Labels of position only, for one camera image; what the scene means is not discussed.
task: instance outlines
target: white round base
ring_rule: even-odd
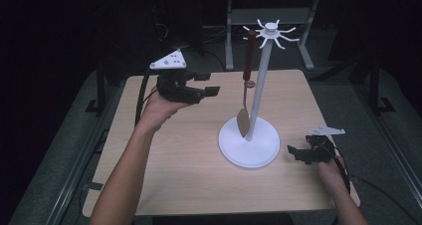
[[[224,156],[234,164],[246,168],[259,168],[269,164],[280,150],[280,138],[276,129],[260,117],[255,122],[251,141],[242,137],[235,117],[223,125],[218,140]]]

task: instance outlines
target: white plastic piece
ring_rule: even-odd
[[[317,128],[308,130],[309,134],[312,135],[332,135],[332,134],[344,134],[344,129],[332,128],[327,127],[325,125],[320,124]]]
[[[271,49],[273,48],[273,40],[266,42],[266,45],[261,54],[260,70],[258,71],[257,85],[255,87],[254,100],[252,102],[251,118],[249,119],[249,130],[246,134],[246,139],[251,141],[254,138],[255,121],[258,117],[258,110],[260,109],[261,97],[264,90],[265,77],[268,71],[268,64],[270,62]]]
[[[259,168],[271,163],[279,153],[281,140],[276,129],[258,117],[254,139],[248,141],[239,131],[235,117],[221,128],[218,139],[221,152],[236,165]]]
[[[149,67],[153,70],[160,69],[185,69],[186,61],[183,58],[182,52],[180,49],[177,49],[173,53],[165,56],[164,58],[151,63]]]
[[[280,20],[277,20],[276,23],[272,23],[272,22],[266,23],[265,26],[261,23],[261,21],[259,19],[257,21],[258,21],[258,25],[260,25],[260,27],[263,28],[261,30],[256,30],[259,33],[257,38],[259,38],[259,37],[264,38],[264,42],[261,45],[260,49],[264,48],[264,46],[266,45],[266,43],[269,39],[273,39],[274,41],[276,41],[277,46],[279,48],[283,49],[283,50],[286,49],[286,48],[283,47],[279,43],[279,41],[277,40],[278,38],[282,38],[282,39],[289,41],[289,42],[296,42],[296,41],[299,40],[299,39],[290,39],[290,38],[287,38],[287,37],[281,35],[281,33],[290,33],[292,31],[294,31],[296,28],[292,28],[292,29],[287,30],[287,31],[277,30],[279,28]]]

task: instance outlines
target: black cable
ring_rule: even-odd
[[[142,84],[140,85],[139,90],[139,96],[137,98],[137,104],[136,104],[136,114],[134,116],[134,125],[137,124],[137,122],[140,119],[140,114],[142,113],[142,108],[144,104],[143,97],[145,96],[145,90],[146,90],[146,84],[148,84],[149,75],[151,74],[151,69],[148,68],[145,72],[145,76],[143,76]]]
[[[146,100],[148,100],[149,97],[152,96],[152,94],[156,93],[158,91],[158,89],[154,90],[153,92],[151,92],[144,100],[143,103],[145,104]]]
[[[346,186],[347,186],[347,190],[348,190],[349,193],[350,193],[350,183],[349,183],[350,179],[349,179],[349,177],[351,176],[351,177],[357,178],[357,180],[359,182],[364,183],[364,184],[367,184],[367,185],[373,187],[378,192],[384,194],[384,196],[386,196],[391,202],[393,202],[396,206],[398,206],[415,224],[420,225],[420,223],[418,223],[417,220],[401,204],[399,204],[393,197],[391,197],[388,193],[386,193],[380,187],[376,186],[375,184],[369,182],[366,179],[363,179],[361,177],[358,177],[358,176],[356,176],[354,174],[350,174],[348,172],[348,167],[347,167],[347,163],[344,160],[344,156],[342,155],[341,151],[337,147],[335,147],[334,149],[336,149],[338,151],[338,154],[343,158],[345,170],[344,170],[343,166],[341,165],[341,163],[340,163],[340,161],[338,160],[337,157],[335,157],[333,154],[331,154],[328,151],[328,149],[325,148],[324,146],[322,146],[322,148],[324,148],[329,153],[329,155],[331,156],[331,158],[334,160],[335,164],[337,165],[338,169],[340,170],[340,173],[341,173],[341,176],[343,177],[344,183],[346,183],[346,181],[348,181],[346,183]],[[332,221],[331,225],[335,225],[337,223],[338,223],[338,217],[335,217],[335,219],[334,219],[334,221]]]
[[[204,53],[207,53],[207,54],[209,54],[209,55],[211,55],[211,56],[214,56],[214,58],[216,58],[216,59],[218,60],[218,62],[220,63],[221,68],[223,69],[223,72],[225,72],[225,71],[226,71],[226,69],[225,69],[225,67],[224,67],[223,62],[220,60],[220,58],[219,58],[217,55],[215,55],[215,54],[213,54],[213,53],[211,53],[211,52],[209,52],[209,51],[203,51],[203,52],[204,52]]]
[[[334,148],[338,151],[338,153],[340,154],[341,157],[343,157],[343,162],[344,162],[344,167],[341,164],[341,162],[338,160],[338,158],[332,154],[325,146],[323,146],[322,144],[319,145],[320,147],[322,147],[323,149],[325,149],[325,151],[331,156],[332,160],[334,160],[335,164],[338,167],[338,170],[340,171],[341,177],[343,179],[344,185],[347,188],[348,193],[350,193],[350,179],[348,176],[348,170],[346,170],[344,167],[346,167],[346,163],[344,160],[344,157],[341,155],[341,153],[339,152],[338,148]]]
[[[382,190],[380,187],[376,186],[375,184],[369,182],[368,180],[361,178],[359,176],[356,176],[354,174],[350,174],[350,176],[357,178],[357,180],[361,183],[367,184],[377,190],[378,192],[384,194],[391,202],[393,202],[397,207],[399,207],[415,224],[420,225],[418,221],[402,206],[400,205],[393,197],[391,197],[388,193],[386,193],[384,190]]]

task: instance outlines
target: white pole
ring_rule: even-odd
[[[273,40],[267,40],[264,46],[262,55],[261,55],[260,70],[258,72],[257,86],[255,88],[254,102],[252,104],[249,131],[248,131],[248,134],[246,135],[246,140],[248,141],[251,141],[254,135],[255,122],[258,116],[258,110],[260,107],[261,96],[264,89],[264,82],[265,82],[265,77],[268,70],[268,63],[270,62],[270,55],[271,55],[272,48],[273,48]]]

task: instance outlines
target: person's arm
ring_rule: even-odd
[[[130,224],[143,185],[146,162],[154,134],[177,110],[187,104],[172,103],[154,93],[108,178],[94,208],[90,224]]]
[[[334,201],[337,210],[338,224],[368,224],[348,193],[334,160],[319,162],[317,164],[317,169],[326,191]]]

